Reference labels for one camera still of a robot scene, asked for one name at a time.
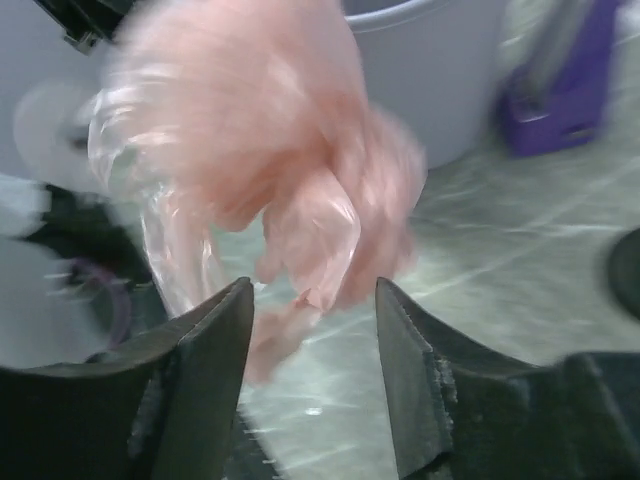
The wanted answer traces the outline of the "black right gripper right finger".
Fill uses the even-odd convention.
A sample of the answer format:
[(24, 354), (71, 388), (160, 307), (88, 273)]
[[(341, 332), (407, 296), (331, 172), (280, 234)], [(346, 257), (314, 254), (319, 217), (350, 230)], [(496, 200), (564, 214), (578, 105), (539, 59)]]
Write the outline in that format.
[(402, 479), (635, 479), (639, 357), (546, 366), (498, 353), (379, 279), (377, 332)]

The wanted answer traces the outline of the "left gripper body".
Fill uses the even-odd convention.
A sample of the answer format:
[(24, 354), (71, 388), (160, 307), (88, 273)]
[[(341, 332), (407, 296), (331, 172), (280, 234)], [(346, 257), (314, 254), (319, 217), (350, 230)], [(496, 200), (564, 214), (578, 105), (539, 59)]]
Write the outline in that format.
[(131, 0), (35, 0), (64, 30), (64, 40), (77, 51), (91, 51), (100, 41), (112, 43), (131, 10)]

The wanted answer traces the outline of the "pink plastic trash bag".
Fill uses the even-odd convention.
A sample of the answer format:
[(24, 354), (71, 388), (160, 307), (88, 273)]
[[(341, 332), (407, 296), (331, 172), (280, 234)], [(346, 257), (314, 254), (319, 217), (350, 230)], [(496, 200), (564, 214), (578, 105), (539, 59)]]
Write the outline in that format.
[(323, 316), (364, 302), (413, 260), (425, 153), (369, 101), (337, 1), (137, 3), (116, 34), (89, 157), (138, 205), (172, 314), (221, 288), (214, 232), (262, 221), (256, 281), (286, 274), (295, 297), (254, 322), (254, 383)]

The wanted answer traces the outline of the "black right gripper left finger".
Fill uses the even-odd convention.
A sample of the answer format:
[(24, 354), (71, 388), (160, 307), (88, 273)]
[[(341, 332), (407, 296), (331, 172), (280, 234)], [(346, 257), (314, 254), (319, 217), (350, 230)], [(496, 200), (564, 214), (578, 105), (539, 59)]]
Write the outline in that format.
[(5, 479), (219, 479), (254, 318), (240, 278), (83, 364), (1, 372)]

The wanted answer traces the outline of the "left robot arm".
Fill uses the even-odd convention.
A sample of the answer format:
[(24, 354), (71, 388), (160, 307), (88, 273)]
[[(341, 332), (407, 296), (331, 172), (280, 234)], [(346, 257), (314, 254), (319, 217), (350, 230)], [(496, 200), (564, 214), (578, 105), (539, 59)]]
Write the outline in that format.
[(102, 62), (128, 1), (1, 5), (1, 363), (80, 363), (167, 314), (130, 209), (87, 158)]

